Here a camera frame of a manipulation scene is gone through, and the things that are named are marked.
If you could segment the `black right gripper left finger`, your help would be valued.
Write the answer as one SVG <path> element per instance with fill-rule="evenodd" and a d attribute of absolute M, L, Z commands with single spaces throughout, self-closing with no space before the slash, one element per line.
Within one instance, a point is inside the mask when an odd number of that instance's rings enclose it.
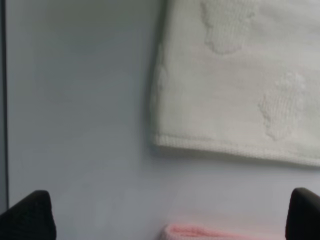
<path fill-rule="evenodd" d="M 48 191 L 36 190 L 0 215 L 2 240 L 55 240 L 57 228 Z"/>

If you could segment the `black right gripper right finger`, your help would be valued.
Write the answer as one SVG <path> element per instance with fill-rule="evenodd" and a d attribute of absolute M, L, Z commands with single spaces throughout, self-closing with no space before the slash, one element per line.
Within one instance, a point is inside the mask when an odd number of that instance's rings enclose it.
<path fill-rule="evenodd" d="M 290 197 L 285 226 L 286 240 L 320 240 L 320 197 L 295 188 Z"/>

